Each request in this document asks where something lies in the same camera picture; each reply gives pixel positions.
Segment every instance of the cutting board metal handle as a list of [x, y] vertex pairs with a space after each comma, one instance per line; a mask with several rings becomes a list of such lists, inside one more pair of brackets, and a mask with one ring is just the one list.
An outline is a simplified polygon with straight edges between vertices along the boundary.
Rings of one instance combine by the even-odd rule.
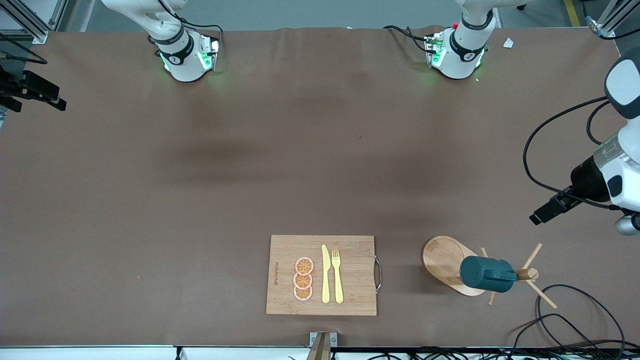
[[378, 267], [378, 285], [376, 286], [376, 294], [380, 291], [380, 287], [382, 286], [382, 265], [380, 265], [380, 260], [378, 260], [378, 255], [373, 255], [373, 258], [376, 260], [376, 263], [374, 264], [377, 265]]

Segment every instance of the knife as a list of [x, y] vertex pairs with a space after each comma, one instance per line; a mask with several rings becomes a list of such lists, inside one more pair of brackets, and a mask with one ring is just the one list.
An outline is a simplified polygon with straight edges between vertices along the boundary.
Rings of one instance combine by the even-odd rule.
[[326, 249], [326, 245], [322, 245], [322, 302], [329, 304], [331, 301], [331, 295], [329, 295], [329, 269], [331, 268], [331, 258], [329, 257], [329, 250]]

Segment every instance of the grapefruit slice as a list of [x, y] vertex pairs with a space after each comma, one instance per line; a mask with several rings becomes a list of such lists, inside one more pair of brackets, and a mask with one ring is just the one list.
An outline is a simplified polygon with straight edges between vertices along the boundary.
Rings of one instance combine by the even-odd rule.
[[311, 287], [311, 283], [313, 282], [313, 278], [311, 275], [293, 275], [293, 285], [300, 290], [309, 289]]
[[309, 288], [309, 289], [298, 289], [298, 288], [293, 288], [293, 296], [296, 297], [296, 299], [300, 300], [300, 301], [307, 301], [308, 299], [311, 299], [311, 295], [314, 294], [314, 289], [313, 288]]
[[296, 261], [296, 272], [300, 275], [309, 275], [314, 271], [314, 262], [304, 256]]

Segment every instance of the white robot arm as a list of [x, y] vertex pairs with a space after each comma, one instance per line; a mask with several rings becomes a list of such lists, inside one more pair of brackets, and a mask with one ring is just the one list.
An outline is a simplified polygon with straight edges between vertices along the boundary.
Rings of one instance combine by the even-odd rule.
[[520, 6], [528, 0], [455, 0], [462, 8], [457, 28], [447, 28], [427, 40], [428, 63], [444, 76], [464, 79], [480, 65], [484, 46], [496, 26], [493, 8]]
[[[622, 56], [605, 80], [605, 93], [627, 125], [602, 143], [593, 156], [571, 172], [564, 191], [597, 202], [610, 200], [624, 216], [616, 227], [623, 235], [640, 234], [640, 47]], [[529, 218], [548, 222], [582, 201], [559, 193]]]
[[184, 27], [167, 9], [180, 10], [188, 0], [102, 0], [109, 9], [130, 18], [149, 33], [160, 49], [165, 69], [178, 81], [194, 81], [215, 66], [217, 39]]

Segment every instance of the tabletop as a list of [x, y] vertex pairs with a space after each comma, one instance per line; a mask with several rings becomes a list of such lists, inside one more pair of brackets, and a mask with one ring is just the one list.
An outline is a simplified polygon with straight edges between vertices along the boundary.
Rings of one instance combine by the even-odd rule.
[[[0, 343], [513, 344], [533, 291], [515, 284], [491, 307], [452, 291], [422, 265], [437, 235], [514, 264], [543, 243], [538, 286], [592, 293], [637, 339], [640, 242], [584, 204], [534, 226], [553, 194], [522, 166], [538, 124], [603, 95], [615, 45], [556, 28], [497, 29], [489, 47], [455, 81], [387, 30], [228, 32], [220, 71], [178, 83], [144, 33], [50, 34], [34, 47], [49, 64], [28, 68], [67, 110], [26, 102], [0, 131]], [[594, 150], [590, 111], [538, 135], [537, 177], [569, 184]], [[623, 123], [605, 108], [595, 136]], [[272, 234], [375, 236], [378, 315], [267, 315]], [[618, 336], [590, 301], [549, 296], [590, 337]], [[520, 344], [551, 345], [537, 328]]]

